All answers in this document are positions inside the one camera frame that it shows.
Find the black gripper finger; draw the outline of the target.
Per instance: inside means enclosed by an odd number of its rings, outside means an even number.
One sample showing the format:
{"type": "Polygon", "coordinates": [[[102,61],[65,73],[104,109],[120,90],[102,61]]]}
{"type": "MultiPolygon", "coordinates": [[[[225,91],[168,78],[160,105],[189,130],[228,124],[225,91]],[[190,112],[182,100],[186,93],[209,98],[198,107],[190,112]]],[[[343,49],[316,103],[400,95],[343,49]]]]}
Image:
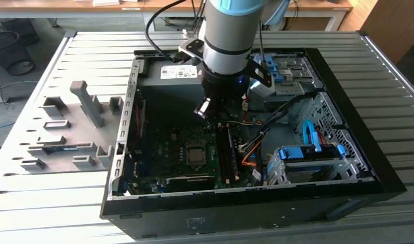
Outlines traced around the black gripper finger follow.
{"type": "Polygon", "coordinates": [[[201,103],[194,108],[194,115],[205,122],[208,126],[213,124],[214,121],[214,107],[212,99],[208,97],[202,98],[201,103]]]}

